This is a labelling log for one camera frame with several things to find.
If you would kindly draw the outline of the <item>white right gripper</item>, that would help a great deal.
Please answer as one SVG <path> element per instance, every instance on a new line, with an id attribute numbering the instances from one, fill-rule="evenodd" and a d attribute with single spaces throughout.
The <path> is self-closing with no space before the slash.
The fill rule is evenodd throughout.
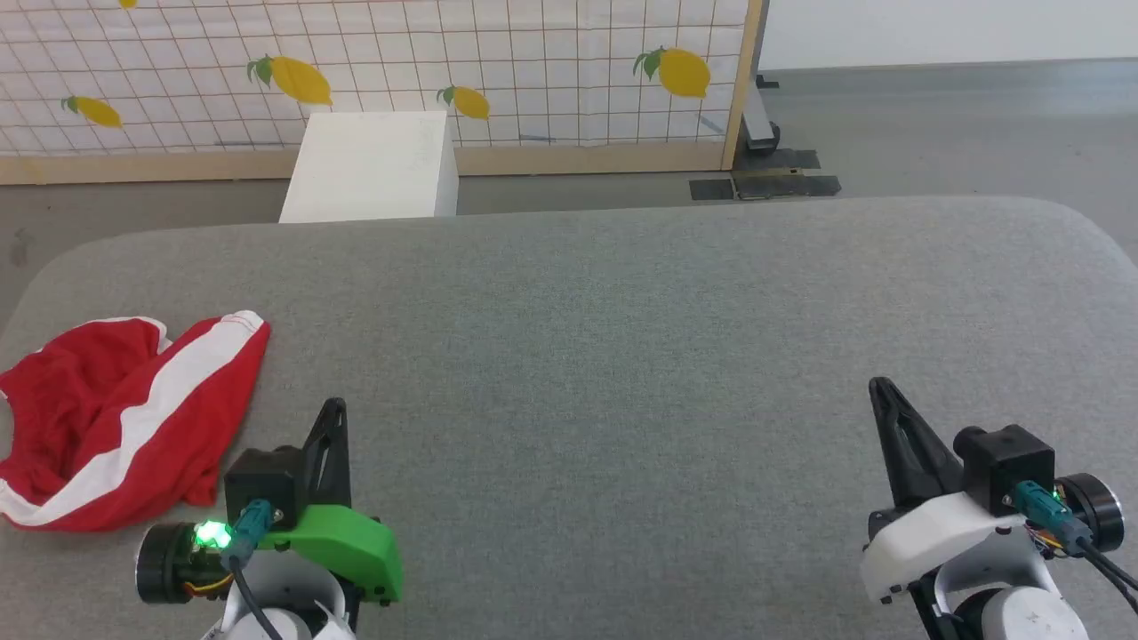
<path id="1" fill-rule="evenodd" d="M 861 553 L 859 575 L 869 601 L 879 604 L 894 586 L 907 588 L 929 572 L 938 607 L 979 588 L 1037 586 L 1038 552 L 1024 518 L 993 517 L 956 493 L 962 490 L 959 458 L 894 381 L 869 380 L 869 401 L 894 509 L 920 506 L 879 531 Z"/>

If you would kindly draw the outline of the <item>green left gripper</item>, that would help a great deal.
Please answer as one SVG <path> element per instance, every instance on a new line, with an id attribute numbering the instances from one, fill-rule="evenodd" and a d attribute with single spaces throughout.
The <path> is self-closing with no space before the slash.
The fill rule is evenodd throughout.
<path id="1" fill-rule="evenodd" d="M 302 446 L 310 504 L 292 530 L 271 531 L 259 550 L 292 551 L 365 592 L 365 601 L 397 604 L 404 567 L 394 532 L 352 509 L 347 405 L 328 397 Z M 318 504 L 318 499 L 325 504 Z"/>

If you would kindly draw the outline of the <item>lemon print screen wooden frame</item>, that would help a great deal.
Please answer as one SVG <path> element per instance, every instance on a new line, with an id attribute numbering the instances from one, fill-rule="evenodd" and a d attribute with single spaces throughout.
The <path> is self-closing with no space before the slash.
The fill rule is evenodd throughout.
<path id="1" fill-rule="evenodd" d="M 765 0 L 0 0 L 0 184 L 283 178 L 443 112 L 468 175 L 729 166 Z"/>

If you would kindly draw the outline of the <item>grey metal stand leg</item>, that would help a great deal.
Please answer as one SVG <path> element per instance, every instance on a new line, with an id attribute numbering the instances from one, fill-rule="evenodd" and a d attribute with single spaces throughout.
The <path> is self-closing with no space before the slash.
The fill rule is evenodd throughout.
<path id="1" fill-rule="evenodd" d="M 748 151 L 753 151 L 762 156 L 769 156 L 780 149 L 781 128 L 769 118 L 760 90 L 764 88 L 780 88 L 780 82 L 767 82 L 762 74 L 757 74 L 751 85 L 748 87 L 744 110 L 742 113 L 742 125 L 745 129 L 744 140 Z"/>

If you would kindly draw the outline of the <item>white rectangular box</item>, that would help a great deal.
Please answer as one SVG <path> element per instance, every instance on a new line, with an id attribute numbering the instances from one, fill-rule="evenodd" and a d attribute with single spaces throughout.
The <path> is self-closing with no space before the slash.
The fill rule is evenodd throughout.
<path id="1" fill-rule="evenodd" d="M 459 175 L 445 112 L 310 115 L 279 222 L 454 216 Z"/>

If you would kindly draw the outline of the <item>grey fabric sofa cushion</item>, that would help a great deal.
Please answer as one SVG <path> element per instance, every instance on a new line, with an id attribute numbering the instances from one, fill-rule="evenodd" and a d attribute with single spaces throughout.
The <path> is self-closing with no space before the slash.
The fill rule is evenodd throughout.
<path id="1" fill-rule="evenodd" d="M 1138 576 L 1138 266 L 1020 197 L 251 224 L 42 268 L 0 370 L 74 325 L 251 309 L 233 454 L 349 416 L 353 504 L 404 599 L 358 640 L 924 640 L 859 556 L 893 497 L 887 376 L 950 442 L 1019 424 L 1125 508 Z"/>

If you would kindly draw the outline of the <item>long black floor plate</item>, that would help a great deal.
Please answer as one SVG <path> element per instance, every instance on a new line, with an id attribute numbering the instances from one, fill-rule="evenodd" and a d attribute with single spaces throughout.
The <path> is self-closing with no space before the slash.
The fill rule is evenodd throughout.
<path id="1" fill-rule="evenodd" d="M 820 170 L 820 158 L 816 150 L 743 149 L 736 154 L 735 172 L 801 172 Z"/>
<path id="2" fill-rule="evenodd" d="M 795 197 L 834 197 L 842 190 L 838 177 L 793 174 L 735 174 L 740 200 L 772 200 Z"/>

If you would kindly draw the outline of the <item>red shorts with white stripe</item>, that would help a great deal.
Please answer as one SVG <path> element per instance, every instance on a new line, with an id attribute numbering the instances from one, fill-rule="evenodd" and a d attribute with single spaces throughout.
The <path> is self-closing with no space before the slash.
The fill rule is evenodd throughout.
<path id="1" fill-rule="evenodd" d="M 217 500 L 271 325 L 249 309 L 178 339 L 152 317 L 77 325 L 0 374 L 11 450 L 0 517 L 20 528 L 98 533 Z"/>

